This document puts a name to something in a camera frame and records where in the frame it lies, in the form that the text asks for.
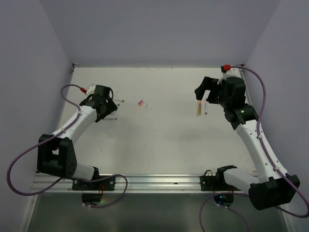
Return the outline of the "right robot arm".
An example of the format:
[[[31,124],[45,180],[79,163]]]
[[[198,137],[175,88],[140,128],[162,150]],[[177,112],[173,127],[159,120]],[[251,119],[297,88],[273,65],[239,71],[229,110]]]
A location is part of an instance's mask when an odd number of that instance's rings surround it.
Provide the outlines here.
[[[204,77],[195,89],[196,99],[202,100],[207,90],[206,101],[223,107],[226,120],[244,142],[257,170],[257,177],[253,177],[235,165],[220,167],[211,185],[222,190],[234,186],[248,194],[257,210],[290,203],[300,181],[296,175],[288,174],[268,142],[260,141],[262,128],[258,125],[256,110],[246,103],[244,80],[235,76],[222,81]]]

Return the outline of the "orange highlighter pen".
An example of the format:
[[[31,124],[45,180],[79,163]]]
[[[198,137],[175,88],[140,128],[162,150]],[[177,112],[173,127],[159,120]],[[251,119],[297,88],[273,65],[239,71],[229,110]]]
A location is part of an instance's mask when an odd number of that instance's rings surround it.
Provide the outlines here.
[[[198,111],[197,111],[197,114],[200,116],[201,115],[201,112],[202,112],[202,101],[200,101],[198,103]]]

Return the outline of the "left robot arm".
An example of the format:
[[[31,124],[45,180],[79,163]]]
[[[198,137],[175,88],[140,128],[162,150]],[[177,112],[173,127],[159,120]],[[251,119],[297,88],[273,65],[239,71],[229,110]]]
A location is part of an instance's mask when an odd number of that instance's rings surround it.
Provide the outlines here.
[[[110,87],[96,85],[90,94],[83,87],[80,90],[87,97],[79,104],[65,99],[77,108],[75,114],[58,130],[39,138],[37,171],[65,179],[83,180],[88,189],[94,190],[100,184],[99,170],[78,163],[74,145],[91,124],[103,120],[118,107]]]

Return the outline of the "yellow highlighter pen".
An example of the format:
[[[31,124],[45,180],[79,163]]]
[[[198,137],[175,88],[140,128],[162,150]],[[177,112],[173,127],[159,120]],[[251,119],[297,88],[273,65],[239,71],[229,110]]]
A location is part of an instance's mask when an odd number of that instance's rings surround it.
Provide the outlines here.
[[[201,106],[200,101],[197,101],[197,107],[196,107],[196,117],[200,116],[200,106]]]

